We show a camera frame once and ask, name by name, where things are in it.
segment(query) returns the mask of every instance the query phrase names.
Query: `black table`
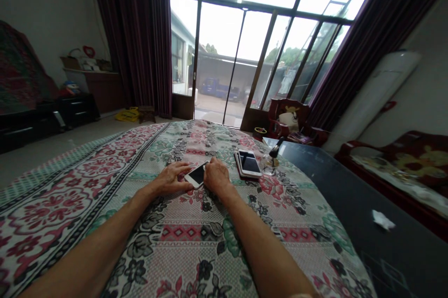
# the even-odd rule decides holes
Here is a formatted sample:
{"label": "black table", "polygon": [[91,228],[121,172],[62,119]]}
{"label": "black table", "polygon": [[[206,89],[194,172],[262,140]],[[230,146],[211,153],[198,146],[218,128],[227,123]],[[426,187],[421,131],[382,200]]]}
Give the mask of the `black table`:
{"label": "black table", "polygon": [[[263,138],[273,147],[276,139]],[[284,142],[280,155],[319,188],[344,225],[378,297],[448,297],[448,244],[324,150]],[[372,210],[396,227],[384,231]]]}

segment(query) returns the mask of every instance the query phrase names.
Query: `plastic bag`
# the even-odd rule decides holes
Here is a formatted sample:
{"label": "plastic bag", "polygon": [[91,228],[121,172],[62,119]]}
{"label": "plastic bag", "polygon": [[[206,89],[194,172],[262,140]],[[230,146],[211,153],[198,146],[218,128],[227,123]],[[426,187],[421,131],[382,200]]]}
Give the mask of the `plastic bag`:
{"label": "plastic bag", "polygon": [[129,109],[120,111],[117,115],[115,115],[115,119],[118,121],[135,122],[139,119],[139,115],[139,108],[131,107]]}

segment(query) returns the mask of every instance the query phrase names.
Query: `patterned bedspread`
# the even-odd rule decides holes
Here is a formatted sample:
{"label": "patterned bedspread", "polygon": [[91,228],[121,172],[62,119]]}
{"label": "patterned bedspread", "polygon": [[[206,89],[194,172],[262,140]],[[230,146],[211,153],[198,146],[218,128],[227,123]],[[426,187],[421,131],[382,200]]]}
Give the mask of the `patterned bedspread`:
{"label": "patterned bedspread", "polygon": [[[0,296],[17,296],[111,217],[165,165],[229,168],[241,197],[325,297],[375,297],[344,228],[311,180],[283,158],[275,177],[242,181],[233,151],[268,148],[194,120],[141,126],[78,147],[0,193]],[[114,297],[256,297],[222,204],[205,188],[158,198],[137,222],[105,288]]]}

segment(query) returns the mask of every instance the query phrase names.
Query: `red wooden sofa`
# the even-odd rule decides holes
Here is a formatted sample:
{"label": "red wooden sofa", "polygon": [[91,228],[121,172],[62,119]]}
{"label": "red wooden sofa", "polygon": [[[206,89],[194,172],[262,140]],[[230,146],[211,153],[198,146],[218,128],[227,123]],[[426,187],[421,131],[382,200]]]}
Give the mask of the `red wooden sofa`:
{"label": "red wooden sofa", "polygon": [[350,153],[357,147],[368,147],[381,152],[383,159],[401,171],[418,176],[417,181],[448,198],[448,136],[410,131],[383,147],[349,141],[335,155],[335,159],[353,173],[448,242],[448,220],[354,162]]}

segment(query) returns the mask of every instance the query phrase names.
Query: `wooden armchair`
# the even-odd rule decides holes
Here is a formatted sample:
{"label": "wooden armchair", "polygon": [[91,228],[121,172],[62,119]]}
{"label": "wooden armchair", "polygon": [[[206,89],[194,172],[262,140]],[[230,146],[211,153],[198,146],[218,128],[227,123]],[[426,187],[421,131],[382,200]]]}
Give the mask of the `wooden armchair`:
{"label": "wooden armchair", "polygon": [[[288,126],[278,120],[280,114],[291,111],[295,111],[297,115],[299,131],[295,133],[290,133]],[[267,136],[274,139],[285,137],[287,138],[287,141],[301,143],[295,139],[297,137],[295,135],[300,133],[300,135],[310,138],[310,141],[306,143],[307,145],[322,146],[327,141],[328,134],[322,129],[314,128],[307,124],[309,112],[310,107],[301,104],[299,101],[290,99],[272,99],[268,112],[270,125]]]}
{"label": "wooden armchair", "polygon": [[431,208],[357,164],[350,154],[358,147],[368,147],[381,152],[382,159],[401,171],[415,175],[418,182],[448,197],[448,136],[410,131],[383,147],[349,141],[343,144],[335,155],[335,159],[354,174],[448,242],[448,221]]}

